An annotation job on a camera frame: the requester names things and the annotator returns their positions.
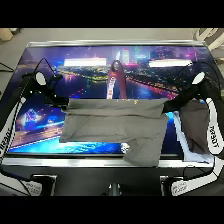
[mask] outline floor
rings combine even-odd
[[[193,28],[145,28],[145,29],[62,29],[24,28],[8,42],[0,42],[0,62],[16,68],[27,43],[35,41],[95,40],[95,39],[148,39],[148,40],[191,40]],[[10,73],[0,73],[0,91],[4,92],[11,77]],[[108,190],[110,182],[121,183],[127,195],[160,195],[160,175],[181,175],[182,169],[153,168],[50,168],[15,167],[4,169],[29,177],[33,173],[57,174],[56,195],[101,195]],[[224,187],[209,186],[202,194],[224,195]]]

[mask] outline large display screen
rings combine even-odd
[[[56,94],[69,98],[106,98],[111,63],[119,60],[123,66],[129,99],[172,99],[179,90],[190,85],[197,72],[214,74],[219,70],[204,46],[65,46],[26,48],[13,74],[0,107],[7,104],[21,76],[33,72],[45,58],[55,74],[63,75]],[[47,80],[53,75],[43,61],[37,69]],[[114,84],[113,98],[120,91]],[[122,154],[118,143],[69,142],[59,143],[65,113],[44,104],[42,95],[34,95],[22,106],[17,120],[10,153],[25,154]],[[172,113],[163,143],[163,154],[176,154],[181,146],[176,140]]]

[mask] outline black and white arm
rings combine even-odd
[[[60,78],[62,77],[54,76],[52,80],[57,82]],[[47,103],[54,107],[63,107],[68,104],[67,98],[58,97],[54,94],[49,88],[48,83],[46,83],[42,73],[37,72],[35,74],[23,75],[21,84],[0,112],[0,167],[4,155],[7,153],[14,139],[17,115],[26,100],[35,93],[44,94]],[[50,182],[47,178],[39,179],[38,182],[25,179],[6,173],[2,168],[0,169],[0,188],[13,195],[45,195],[49,190],[48,185]]]
[[[198,94],[208,105],[207,142],[210,153],[214,155],[213,169],[190,179],[167,178],[164,183],[167,195],[182,195],[216,181],[224,166],[224,103],[221,93],[204,73],[195,77],[192,86],[197,86]]]

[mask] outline gray cloth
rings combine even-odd
[[[198,154],[210,154],[207,141],[208,106],[198,100],[191,100],[180,109],[179,114],[189,150]]]
[[[70,100],[60,142],[117,142],[130,148],[124,160],[157,166],[168,117],[159,100]]]

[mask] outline screen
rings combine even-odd
[[[21,76],[32,72],[38,62],[46,58],[55,74],[63,75],[56,86],[56,94],[75,99],[107,98],[108,72],[114,60],[124,69],[129,99],[174,98],[189,86],[197,72],[214,69],[221,74],[204,46],[68,46],[26,48],[3,95],[0,107]],[[191,65],[191,62],[206,62]],[[38,71],[47,80],[53,72],[43,60]],[[118,83],[114,83],[113,96],[119,99]],[[168,113],[162,154],[178,154],[181,146],[176,140],[172,113]],[[10,153],[28,154],[122,154],[118,143],[69,142],[59,143],[65,113],[44,104],[44,96],[34,95],[22,106],[17,120]]]

